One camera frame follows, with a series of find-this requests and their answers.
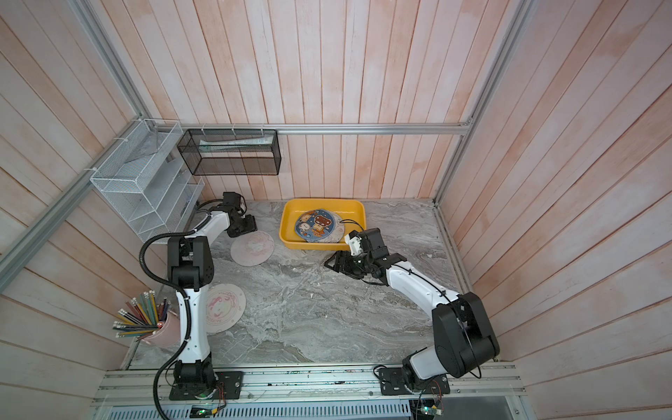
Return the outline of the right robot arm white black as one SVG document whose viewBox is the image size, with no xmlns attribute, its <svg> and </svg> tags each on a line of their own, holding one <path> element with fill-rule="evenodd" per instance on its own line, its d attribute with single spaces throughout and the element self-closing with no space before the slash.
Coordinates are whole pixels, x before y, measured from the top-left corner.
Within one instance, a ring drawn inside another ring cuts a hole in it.
<svg viewBox="0 0 672 420">
<path fill-rule="evenodd" d="M 379 259 L 354 257 L 340 250 L 324 266 L 355 280 L 374 280 L 400 292 L 432 321 L 433 344 L 402 362 L 404 385 L 411 390 L 439 376 L 460 378 L 475 373 L 500 354 L 500 346 L 484 304 L 473 292 L 460 294 L 427 278 L 399 254 Z"/>
</svg>

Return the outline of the pink kitty coaster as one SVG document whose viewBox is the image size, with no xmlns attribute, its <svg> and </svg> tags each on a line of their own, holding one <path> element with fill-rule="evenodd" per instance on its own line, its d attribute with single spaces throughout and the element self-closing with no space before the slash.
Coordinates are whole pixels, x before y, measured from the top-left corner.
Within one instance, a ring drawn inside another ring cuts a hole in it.
<svg viewBox="0 0 672 420">
<path fill-rule="evenodd" d="M 263 231 L 244 234 L 236 238 L 231 245 L 232 260 L 244 267 L 257 266 L 266 262 L 275 249 L 274 239 Z"/>
</svg>

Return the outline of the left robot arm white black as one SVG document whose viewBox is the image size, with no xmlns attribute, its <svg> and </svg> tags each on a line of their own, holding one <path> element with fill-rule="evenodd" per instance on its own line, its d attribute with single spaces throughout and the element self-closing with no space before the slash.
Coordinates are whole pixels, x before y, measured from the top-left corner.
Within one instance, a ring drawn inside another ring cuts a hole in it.
<svg viewBox="0 0 672 420">
<path fill-rule="evenodd" d="M 198 208 L 205 212 L 205 219 L 196 227 L 185 232 L 154 234 L 138 255 L 147 276 L 176 291 L 181 344 L 167 366 L 173 368 L 171 393 L 182 399 L 207 399 L 219 389 L 206 332 L 206 296 L 215 276 L 210 245 L 222 233 L 236 238 L 257 230 L 255 217 L 247 213 L 246 201 L 238 192 L 224 192 L 220 199 Z M 167 241 L 165 278 L 152 272 L 145 261 L 148 248 L 163 239 Z"/>
</svg>

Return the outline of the blue bears cartoon coaster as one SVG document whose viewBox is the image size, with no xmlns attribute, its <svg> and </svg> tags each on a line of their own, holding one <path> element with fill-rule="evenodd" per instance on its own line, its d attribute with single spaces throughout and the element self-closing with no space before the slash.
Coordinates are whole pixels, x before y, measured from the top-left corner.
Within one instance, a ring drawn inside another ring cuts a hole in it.
<svg viewBox="0 0 672 420">
<path fill-rule="evenodd" d="M 295 223 L 295 233 L 308 243 L 324 242 L 334 232 L 336 217 L 325 209 L 304 212 Z"/>
</svg>

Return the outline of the butterfly floral coaster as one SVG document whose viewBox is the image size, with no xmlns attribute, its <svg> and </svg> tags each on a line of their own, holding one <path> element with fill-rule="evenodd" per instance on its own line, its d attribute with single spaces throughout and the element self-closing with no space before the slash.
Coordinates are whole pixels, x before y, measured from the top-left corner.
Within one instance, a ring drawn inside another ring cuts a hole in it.
<svg viewBox="0 0 672 420">
<path fill-rule="evenodd" d="M 326 234 L 322 239 L 322 243 L 339 243 L 344 234 L 345 234 L 345 224 L 342 222 L 342 218 L 334 212 L 330 212 L 329 215 L 332 217 L 334 223 L 331 225 L 332 229 L 329 234 Z"/>
</svg>

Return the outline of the yellow plastic storage box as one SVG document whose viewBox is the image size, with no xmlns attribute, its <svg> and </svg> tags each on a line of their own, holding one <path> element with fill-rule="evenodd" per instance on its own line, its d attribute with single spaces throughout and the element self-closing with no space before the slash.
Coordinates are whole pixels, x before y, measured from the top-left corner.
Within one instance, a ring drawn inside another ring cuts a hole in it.
<svg viewBox="0 0 672 420">
<path fill-rule="evenodd" d="M 287 248 L 291 250 L 347 250 L 348 245 L 341 239 L 338 243 L 308 243 L 300 239 L 295 231 L 296 221 L 306 211 L 325 209 L 343 219 L 351 219 L 354 224 L 346 224 L 350 232 L 360 224 L 363 229 L 367 227 L 366 210 L 360 201 L 354 199 L 291 199 L 285 204 L 279 228 L 279 238 Z"/>
</svg>

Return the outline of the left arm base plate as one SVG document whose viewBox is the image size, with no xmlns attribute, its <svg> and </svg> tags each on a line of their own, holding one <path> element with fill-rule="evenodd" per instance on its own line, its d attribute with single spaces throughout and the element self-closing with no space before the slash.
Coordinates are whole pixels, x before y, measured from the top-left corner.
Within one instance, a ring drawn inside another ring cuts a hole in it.
<svg viewBox="0 0 672 420">
<path fill-rule="evenodd" d="M 237 400 L 241 395 L 243 376 L 243 371 L 175 374 L 169 400 Z"/>
</svg>

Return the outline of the white pink bow coaster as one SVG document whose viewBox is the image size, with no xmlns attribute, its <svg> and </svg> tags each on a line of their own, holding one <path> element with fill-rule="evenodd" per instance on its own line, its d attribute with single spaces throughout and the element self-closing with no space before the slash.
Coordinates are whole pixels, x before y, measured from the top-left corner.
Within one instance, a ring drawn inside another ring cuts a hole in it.
<svg viewBox="0 0 672 420">
<path fill-rule="evenodd" d="M 231 329 L 243 316 L 247 299 L 237 285 L 215 285 L 206 300 L 206 331 L 218 334 Z"/>
</svg>

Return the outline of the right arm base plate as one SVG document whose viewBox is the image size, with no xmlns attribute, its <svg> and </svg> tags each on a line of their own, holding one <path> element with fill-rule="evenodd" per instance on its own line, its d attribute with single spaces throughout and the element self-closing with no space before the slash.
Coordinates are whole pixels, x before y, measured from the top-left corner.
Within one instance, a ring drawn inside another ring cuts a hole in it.
<svg viewBox="0 0 672 420">
<path fill-rule="evenodd" d="M 387 367 L 377 365 L 373 374 L 378 380 L 380 391 L 384 396 L 401 396 L 420 394 L 442 397 L 451 393 L 446 376 L 434 376 L 421 380 L 408 367 Z"/>
</svg>

